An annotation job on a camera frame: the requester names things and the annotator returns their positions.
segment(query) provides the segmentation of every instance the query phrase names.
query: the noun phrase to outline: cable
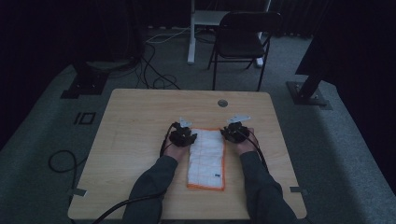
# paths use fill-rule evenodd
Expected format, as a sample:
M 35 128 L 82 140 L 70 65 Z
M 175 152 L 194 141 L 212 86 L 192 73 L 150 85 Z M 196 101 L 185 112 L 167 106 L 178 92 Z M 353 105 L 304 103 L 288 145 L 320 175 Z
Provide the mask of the cable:
M 308 217 L 305 217 L 304 218 L 307 222 L 309 222 L 309 224 L 314 224 L 314 222 L 311 220 L 311 219 L 309 219 Z
M 97 71 L 97 72 L 105 72 L 105 73 L 112 73 L 112 72 L 116 72 L 116 71 L 123 71 L 123 70 L 129 70 L 131 68 L 135 68 L 136 65 L 140 62 L 140 58 L 131 58 L 129 59 L 129 62 L 126 64 L 122 64 L 122 65 L 116 65 L 114 67 L 111 68 L 99 68 L 99 67 L 95 67 L 93 64 L 89 64 L 87 63 L 87 65 L 93 70 L 93 71 Z
M 204 44 L 214 44 L 215 43 L 215 41 L 213 41 L 213 40 L 208 40 L 208 39 L 201 38 L 198 36 L 196 36 L 195 39 L 198 40 L 200 43 L 204 43 Z
M 162 44 L 162 43 L 165 43 L 166 41 L 168 41 L 168 40 L 170 40 L 170 39 L 172 39 L 172 38 L 174 38 L 174 37 L 176 37 L 176 36 L 178 36 L 178 35 L 182 35 L 185 31 L 187 31 L 187 30 L 189 30 L 189 29 L 190 29 L 190 26 L 184 28 L 182 31 L 180 31 L 180 32 L 177 33 L 177 34 L 159 34 L 159 35 L 155 35 L 155 36 L 153 36 L 152 38 L 146 40 L 146 43 L 148 43 L 148 44 Z M 154 38 L 157 38 L 157 37 L 159 37 L 159 36 L 168 36 L 168 35 L 170 35 L 170 37 L 168 37 L 167 39 L 165 39 L 165 40 L 163 40 L 163 41 L 159 41 L 159 42 L 152 42 L 152 41 L 150 41 L 150 40 L 152 40 L 152 39 L 154 39 Z
M 65 169 L 65 170 L 59 170 L 59 169 L 56 169 L 56 168 L 52 165 L 52 159 L 53 159 L 56 155 L 58 155 L 58 154 L 60 154 L 60 153 L 67 153 L 67 154 L 69 154 L 70 156 L 72 156 L 72 158 L 73 158 L 73 167 L 72 167 L 72 168 Z M 58 174 L 67 173 L 67 172 L 69 172 L 69 171 L 73 171 L 73 181 L 72 181 L 71 189 L 74 189 L 74 188 L 76 187 L 77 168 L 78 168 L 83 162 L 85 162 L 87 159 L 88 159 L 88 157 L 84 158 L 82 161 L 80 161 L 79 163 L 77 163 L 76 156 L 75 156 L 75 154 L 74 154 L 73 152 L 71 152 L 71 151 L 69 151 L 69 150 L 59 150 L 59 151 L 53 153 L 53 154 L 49 157 L 48 166 L 49 166 L 49 168 L 51 169 L 51 171 L 53 171 L 53 172 L 55 172 L 55 173 L 58 173 Z M 72 203 L 72 200 L 73 200 L 73 195 L 70 195 L 70 196 L 69 196 L 69 206 L 70 206 L 70 204 Z
M 140 73 L 137 73 L 137 69 L 136 70 L 134 70 L 134 73 L 136 74 L 136 76 L 137 76 L 137 82 L 136 82 L 136 85 L 134 86 L 134 88 L 136 89 L 137 88 L 137 86 L 139 85 L 139 82 L 140 82 L 140 78 L 142 77 L 142 72 L 143 72 L 143 65 L 142 65 L 142 61 L 141 60 L 139 60 L 139 68 L 140 68 Z
M 259 145 L 256 145 L 253 143 L 253 141 L 250 140 L 250 138 L 248 138 L 246 135 L 244 135 L 243 133 L 241 133 L 239 130 L 236 130 L 239 134 L 241 134 L 242 136 L 245 137 L 245 139 L 247 139 L 251 144 L 253 144 L 253 146 L 256 148 L 256 151 L 259 153 L 260 159 L 262 160 L 262 165 L 264 166 L 265 170 L 269 172 L 268 170 L 268 166 L 267 166 L 267 162 L 265 162 L 265 158 L 264 155 L 262 155 L 262 150 L 260 149 Z M 253 132 L 251 132 L 250 130 L 248 130 L 251 134 L 253 134 L 253 137 L 256 139 L 257 144 L 259 144 L 259 140 L 257 139 L 256 135 L 254 135 Z
M 168 139 L 169 133 L 171 132 L 171 129 L 172 129 L 173 126 L 174 126 L 174 124 L 171 124 L 171 125 L 169 126 L 168 131 L 166 132 L 165 138 L 163 139 L 163 145 L 161 146 L 161 150 L 160 150 L 160 157 L 163 156 L 163 153 L 165 152 L 165 150 L 173 144 L 173 143 L 172 143 L 172 144 L 170 144 L 170 145 L 167 146 L 167 147 L 165 146 L 166 140 Z
M 142 60 L 145 61 L 145 63 L 146 63 L 145 68 L 144 68 L 144 70 L 143 70 L 143 80 L 142 80 L 142 82 L 146 85 L 146 88 L 147 88 L 147 89 L 159 89 L 159 87 L 156 85 L 156 83 L 157 83 L 158 81 L 161 81 L 161 82 L 163 83 L 162 89 L 165 89 L 166 87 L 174 86 L 174 87 L 176 87 L 178 90 L 180 90 L 180 87 L 176 84 L 176 82 L 177 82 L 176 77 L 174 77 L 174 76 L 172 76 L 172 75 L 161 75 L 161 74 L 150 64 L 151 60 L 153 59 L 153 57 L 154 57 L 154 55 L 155 55 L 155 47 L 152 46 L 152 45 L 150 45 L 150 44 L 146 44 L 146 45 L 149 46 L 149 47 L 151 47 L 151 48 L 153 49 L 153 53 L 151 54 L 151 56 L 149 57 L 148 60 L 146 60 L 144 57 L 142 57 Z M 147 80 L 147 69 L 148 69 L 148 67 L 150 67 L 150 68 L 154 71 L 154 73 L 157 74 L 157 76 L 159 76 L 159 77 L 157 77 L 156 79 L 154 79 L 153 84 L 152 84 L 151 86 L 149 85 L 148 80 Z M 167 82 L 169 82 L 170 84 L 169 84 L 169 85 L 165 85 L 165 84 L 164 84 L 165 82 L 163 81 L 163 79 L 166 80 Z
M 128 76 L 128 75 L 130 75 L 130 74 L 132 74 L 132 73 L 136 73 L 136 74 L 137 74 L 137 69 L 138 69 L 138 68 L 141 68 L 141 65 L 142 65 L 141 60 L 138 60 L 138 61 L 136 62 L 136 64 L 134 64 L 134 67 L 131 67 L 131 66 L 122 67 L 121 69 L 119 69 L 119 70 L 117 71 L 117 72 L 120 72 L 120 73 L 117 73 L 117 74 L 110 74 L 110 75 L 108 76 L 108 78 L 126 77 L 126 76 Z
M 143 196 L 140 198 L 134 198 L 134 199 L 128 199 L 125 200 L 121 203 L 117 203 L 116 205 L 114 205 L 113 207 L 111 207 L 110 209 L 108 209 L 107 211 L 105 211 L 101 216 L 99 216 L 99 218 L 97 218 L 92 224 L 98 224 L 99 222 L 103 221 L 103 219 L 105 219 L 108 215 L 110 215 L 111 213 L 113 213 L 114 211 L 116 211 L 117 209 L 123 207 L 124 205 L 128 204 L 128 203 L 137 203 L 140 201 L 145 201 L 148 199 L 155 199 L 155 198 L 159 198 L 162 195 L 164 195 L 166 192 L 166 190 L 160 192 L 160 193 L 156 193 L 156 194 L 150 194 L 148 196 Z

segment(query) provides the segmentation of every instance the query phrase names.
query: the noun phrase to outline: person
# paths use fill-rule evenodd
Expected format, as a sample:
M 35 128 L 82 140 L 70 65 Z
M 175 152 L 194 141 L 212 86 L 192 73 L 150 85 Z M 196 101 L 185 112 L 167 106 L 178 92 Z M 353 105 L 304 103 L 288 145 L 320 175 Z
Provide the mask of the person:
M 249 135 L 253 142 L 254 134 Z M 132 188 L 130 199 L 165 192 L 172 179 L 179 161 L 183 159 L 190 147 L 176 147 L 169 139 L 168 146 L 155 164 L 143 173 Z M 255 147 L 245 140 L 236 144 L 236 153 L 242 163 L 247 195 L 247 212 L 252 223 L 294 223 L 297 217 L 283 200 L 281 186 L 265 170 Z M 159 223 L 162 214 L 163 195 L 126 206 L 122 217 L 123 224 Z

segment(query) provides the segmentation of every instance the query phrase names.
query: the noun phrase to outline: black curtain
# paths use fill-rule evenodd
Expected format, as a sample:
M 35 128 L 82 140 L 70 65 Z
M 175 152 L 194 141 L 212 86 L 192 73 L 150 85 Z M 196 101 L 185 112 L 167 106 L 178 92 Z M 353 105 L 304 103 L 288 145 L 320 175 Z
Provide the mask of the black curtain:
M 311 37 L 317 31 L 332 0 L 272 0 L 269 10 L 283 17 L 278 35 Z
M 334 0 L 296 72 L 336 86 L 393 192 L 395 11 L 396 2 L 390 0 Z
M 153 27 L 189 27 L 191 0 L 148 0 L 142 1 L 145 24 Z M 195 9 L 208 10 L 263 10 L 265 0 L 196 0 Z
M 113 61 L 142 52 L 131 13 L 136 1 L 0 1 L 0 149 L 75 59 Z

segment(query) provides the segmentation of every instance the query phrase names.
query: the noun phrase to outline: wooden table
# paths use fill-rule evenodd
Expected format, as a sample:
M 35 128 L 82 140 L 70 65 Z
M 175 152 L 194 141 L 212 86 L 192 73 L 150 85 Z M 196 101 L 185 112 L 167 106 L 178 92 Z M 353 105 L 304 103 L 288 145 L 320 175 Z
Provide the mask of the wooden table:
M 226 100 L 226 107 L 218 106 Z M 235 114 L 249 115 L 243 124 L 255 129 L 271 175 L 297 217 L 306 216 L 298 183 L 271 97 L 264 92 L 114 90 L 78 182 L 87 190 L 75 195 L 68 215 L 96 219 L 128 199 L 136 179 L 159 157 L 164 135 L 182 117 L 192 128 L 222 128 Z M 225 152 L 225 190 L 188 189 L 188 156 L 177 167 L 163 200 L 162 219 L 248 219 L 244 177 L 233 144 Z M 120 219 L 124 207 L 108 218 Z

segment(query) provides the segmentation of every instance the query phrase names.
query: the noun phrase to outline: chair seat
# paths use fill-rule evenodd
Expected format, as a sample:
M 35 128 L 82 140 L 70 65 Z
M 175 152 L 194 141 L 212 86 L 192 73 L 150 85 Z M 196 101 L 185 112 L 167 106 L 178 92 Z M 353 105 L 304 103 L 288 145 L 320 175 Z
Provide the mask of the chair seat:
M 224 58 L 260 58 L 265 53 L 257 33 L 223 30 L 217 51 Z

